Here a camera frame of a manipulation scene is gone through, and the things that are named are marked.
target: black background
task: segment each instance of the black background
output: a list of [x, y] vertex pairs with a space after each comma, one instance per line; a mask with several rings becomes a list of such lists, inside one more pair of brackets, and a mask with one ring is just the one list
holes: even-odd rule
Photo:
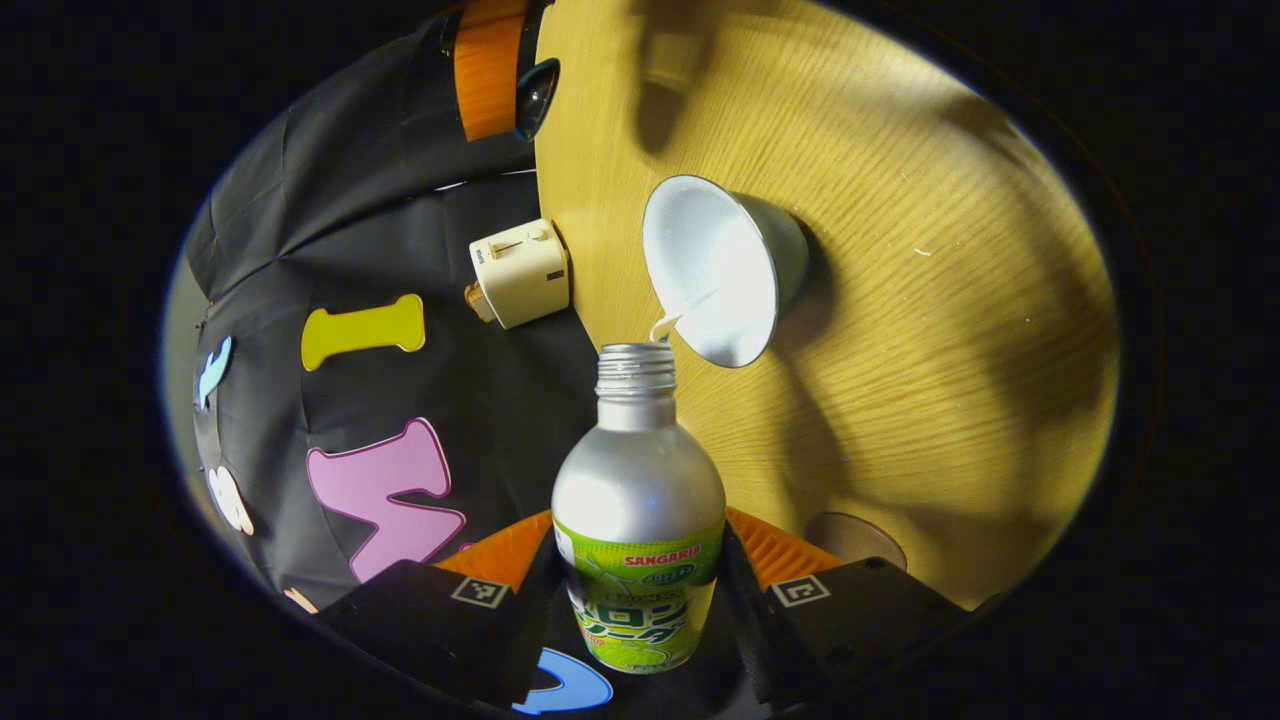
[[[1091, 571], [1039, 578], [998, 623], [850, 711], [1274, 715], [1263, 528], [1276, 473], [1242, 461], [1274, 437], [1261, 337], [1276, 236], [1266, 133], [1280, 114], [1263, 4], [893, 5], [1037, 97], [1115, 182], [1151, 246], [1167, 389], [1142, 497]], [[439, 712], [288, 620], [193, 532], [156, 351], [179, 241], [223, 168], [307, 88], [413, 29], [422, 6], [6, 10], [10, 204], [35, 220], [6, 243], [24, 341], [6, 365], [22, 404], [9, 506], [23, 520], [6, 534], [26, 565], [10, 583], [23, 670], [10, 683], [26, 716]]]

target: wood grain surface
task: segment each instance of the wood grain surface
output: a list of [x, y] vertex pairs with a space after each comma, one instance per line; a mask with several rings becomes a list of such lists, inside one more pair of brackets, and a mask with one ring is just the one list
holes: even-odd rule
[[791, 0], [558, 0], [538, 55], [563, 68], [541, 210], [596, 346], [660, 314], [640, 222], [662, 179], [707, 177], [812, 232], [805, 295], [756, 363], [672, 336], [680, 421], [730, 503], [796, 534], [823, 510], [865, 518], [966, 607], [1023, 578], [1093, 479], [1119, 357], [1091, 231], [1005, 115]]

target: silver bottle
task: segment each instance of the silver bottle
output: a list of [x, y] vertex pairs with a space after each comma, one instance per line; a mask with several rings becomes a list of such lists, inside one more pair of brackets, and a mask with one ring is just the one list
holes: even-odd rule
[[696, 648], [714, 583], [724, 486], [676, 423], [664, 342], [600, 351], [599, 424], [552, 493], [568, 593], [588, 648], [625, 673], [660, 673]]

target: blue foam letter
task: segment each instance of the blue foam letter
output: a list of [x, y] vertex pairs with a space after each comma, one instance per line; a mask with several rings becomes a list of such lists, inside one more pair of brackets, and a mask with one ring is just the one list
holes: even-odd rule
[[218, 348], [218, 355], [212, 352], [205, 360], [205, 370], [200, 373], [200, 396], [196, 402], [201, 407], [209, 407], [209, 393], [214, 392], [218, 383], [223, 382], [223, 374], [227, 373], [227, 363], [232, 359], [232, 338], [230, 336], [223, 338], [221, 347]]
[[545, 691], [531, 691], [525, 702], [512, 705], [512, 710], [525, 715], [582, 710], [584, 707], [604, 705], [613, 697], [613, 685], [576, 657], [544, 647], [543, 656], [538, 659], [538, 666], [554, 675], [561, 685]]

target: bottle neck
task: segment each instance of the bottle neck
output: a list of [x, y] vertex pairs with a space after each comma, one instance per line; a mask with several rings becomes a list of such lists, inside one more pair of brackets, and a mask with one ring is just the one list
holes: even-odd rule
[[676, 423], [676, 359], [664, 342], [605, 345], [600, 348], [599, 427], [641, 432]]
[[596, 424], [617, 433], [657, 430], [676, 424], [676, 398], [671, 396], [627, 400], [602, 397], [596, 407]]

